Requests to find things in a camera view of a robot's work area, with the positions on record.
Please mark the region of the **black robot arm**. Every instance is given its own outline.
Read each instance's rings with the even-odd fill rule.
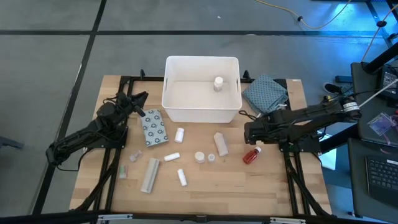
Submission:
[[[128,116],[133,112],[145,116],[142,107],[147,97],[146,91],[130,96],[119,92],[114,98],[104,100],[97,117],[87,127],[51,143],[45,152],[49,164],[58,166],[83,147],[104,147],[106,143],[121,141],[127,133]]]
[[[306,139],[318,140],[316,130],[337,122],[357,122],[361,112],[351,98],[320,103],[300,110],[276,110],[244,125],[247,144],[298,144]],[[308,121],[303,125],[294,125]]]

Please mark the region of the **gray floor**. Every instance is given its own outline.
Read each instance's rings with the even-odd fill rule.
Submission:
[[[304,15],[318,26],[343,7],[337,2],[279,2]],[[2,0],[0,29],[90,30],[99,0]],[[375,2],[380,17],[388,6]],[[388,32],[397,32],[388,18]],[[100,30],[307,30],[289,13],[254,1],[108,1]],[[365,3],[352,3],[339,18],[322,30],[376,30]],[[147,75],[164,73],[169,55],[222,55],[239,59],[241,71],[253,77],[300,78],[308,104],[324,95],[322,83],[336,75],[349,75],[351,62],[359,62],[369,37],[284,36],[97,36],[68,132],[90,121],[103,75]],[[87,36],[0,35],[0,136],[25,143],[23,150],[0,150],[0,217],[30,212],[43,172],[48,144],[53,141],[69,92],[75,81]],[[367,60],[387,49],[377,38]],[[328,128],[335,134],[345,125]],[[78,154],[66,168],[75,168]],[[68,210],[76,174],[56,171],[44,212]],[[332,210],[339,217],[352,207],[339,203],[350,191],[328,186]]]

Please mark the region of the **white plastic bin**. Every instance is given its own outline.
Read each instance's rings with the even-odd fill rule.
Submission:
[[[219,92],[213,88],[216,77],[224,80]],[[169,56],[162,106],[174,122],[231,122],[242,107],[238,59]]]

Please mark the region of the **wooden tabletop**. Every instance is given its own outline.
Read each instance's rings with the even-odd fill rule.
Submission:
[[[120,76],[106,75],[99,91],[95,111],[102,100],[113,97],[118,90]],[[290,106],[293,110],[306,107],[300,80],[287,80]],[[248,84],[242,84],[242,90]],[[178,213],[208,215],[292,215],[285,165],[278,145],[259,145],[262,152],[250,165],[242,157],[254,146],[244,143],[243,126],[249,118],[237,114],[228,124],[174,123],[161,106],[163,82],[134,82],[133,94],[147,91],[145,110],[160,109],[169,139],[174,139],[177,128],[184,128],[183,143],[169,141],[146,147],[141,120],[130,115],[126,147],[122,150],[120,165],[128,167],[127,179],[117,179],[112,211],[139,213]],[[243,101],[243,110],[252,113]],[[220,157],[213,135],[221,132],[228,143],[229,154]],[[129,156],[141,150],[136,162]],[[197,164],[197,151],[216,155],[214,163]],[[163,157],[179,152],[181,158],[164,162]],[[92,150],[81,162],[70,208],[79,206],[98,182],[104,150]],[[140,191],[151,157],[160,160],[160,166],[151,194]],[[311,154],[301,153],[305,183],[323,209],[331,212],[322,170]],[[182,187],[177,170],[183,169],[188,185]],[[101,208],[107,193],[103,191]],[[300,192],[296,186],[299,211],[302,210]]]

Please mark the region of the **table leg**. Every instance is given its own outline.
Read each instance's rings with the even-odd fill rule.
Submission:
[[[346,128],[343,131],[340,131],[334,136],[320,142],[321,153],[322,154],[327,153],[332,149],[335,149],[341,145],[346,144],[349,138],[359,139],[358,124],[354,124],[351,127]]]

